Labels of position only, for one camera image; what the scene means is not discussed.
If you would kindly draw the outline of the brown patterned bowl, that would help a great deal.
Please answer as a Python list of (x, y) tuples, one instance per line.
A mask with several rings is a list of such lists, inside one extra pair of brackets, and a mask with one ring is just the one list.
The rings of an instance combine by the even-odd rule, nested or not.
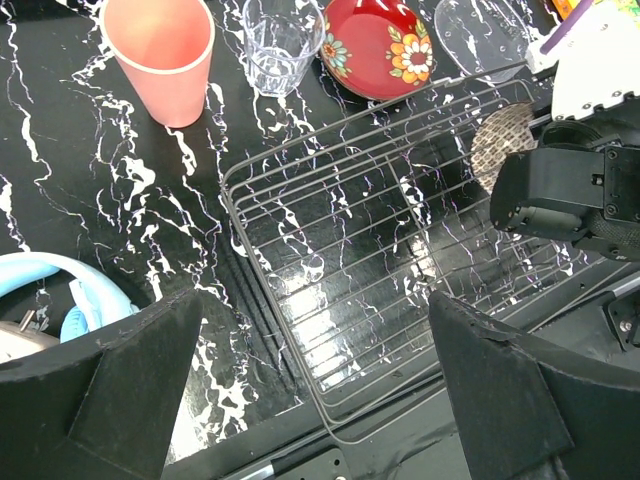
[(491, 194), (508, 154), (531, 150), (537, 141), (529, 128), (534, 120), (530, 103), (514, 103), (489, 115), (472, 140), (471, 167), (475, 179)]

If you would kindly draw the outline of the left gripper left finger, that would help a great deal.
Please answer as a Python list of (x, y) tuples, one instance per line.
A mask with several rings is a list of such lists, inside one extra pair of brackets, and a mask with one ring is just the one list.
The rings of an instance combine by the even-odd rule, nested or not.
[(202, 317), (185, 289), (2, 364), (2, 478), (160, 478)]

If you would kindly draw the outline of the pink plastic cup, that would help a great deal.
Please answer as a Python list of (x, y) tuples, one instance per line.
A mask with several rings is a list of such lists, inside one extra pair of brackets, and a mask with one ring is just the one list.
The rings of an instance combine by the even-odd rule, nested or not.
[(203, 1), (104, 1), (102, 36), (149, 115), (183, 128), (202, 114), (215, 25)]

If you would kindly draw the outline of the black wire dish rack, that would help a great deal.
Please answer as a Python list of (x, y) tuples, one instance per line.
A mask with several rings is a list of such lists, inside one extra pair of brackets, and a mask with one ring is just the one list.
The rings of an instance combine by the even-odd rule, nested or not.
[(549, 81), (441, 80), (231, 166), (223, 204), (321, 422), (360, 443), (442, 391), (429, 297), (533, 331), (636, 265), (495, 230), (472, 139)]

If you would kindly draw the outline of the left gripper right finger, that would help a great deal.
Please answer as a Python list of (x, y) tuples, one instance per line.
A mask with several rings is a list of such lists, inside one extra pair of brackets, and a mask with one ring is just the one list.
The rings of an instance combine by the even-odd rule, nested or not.
[(472, 478), (638, 478), (638, 372), (440, 291), (429, 321)]

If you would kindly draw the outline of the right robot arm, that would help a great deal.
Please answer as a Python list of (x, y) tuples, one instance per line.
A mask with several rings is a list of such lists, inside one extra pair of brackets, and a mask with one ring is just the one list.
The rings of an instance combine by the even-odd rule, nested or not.
[(535, 148), (505, 157), (494, 228), (638, 261), (638, 23), (610, 1), (583, 1), (527, 62), (555, 70), (550, 119)]

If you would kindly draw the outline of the red floral plate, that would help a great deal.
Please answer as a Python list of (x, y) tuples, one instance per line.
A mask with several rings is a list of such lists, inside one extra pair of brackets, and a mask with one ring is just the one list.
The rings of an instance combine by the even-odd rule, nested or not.
[(349, 91), (393, 100), (427, 84), (434, 68), (424, 21), (403, 1), (333, 0), (321, 58)]

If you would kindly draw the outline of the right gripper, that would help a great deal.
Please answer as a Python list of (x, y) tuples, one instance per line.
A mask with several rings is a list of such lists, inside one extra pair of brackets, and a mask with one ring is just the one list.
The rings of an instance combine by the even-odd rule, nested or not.
[(506, 156), (491, 194), (490, 219), (500, 231), (638, 261), (638, 123), (548, 124), (536, 148)]

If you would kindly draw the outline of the clear glass plate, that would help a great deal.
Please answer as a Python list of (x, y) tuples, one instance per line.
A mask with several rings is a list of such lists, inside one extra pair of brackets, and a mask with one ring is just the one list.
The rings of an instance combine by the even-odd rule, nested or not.
[(433, 21), (443, 49), (466, 75), (500, 84), (523, 68), (531, 37), (507, 2), (444, 0)]

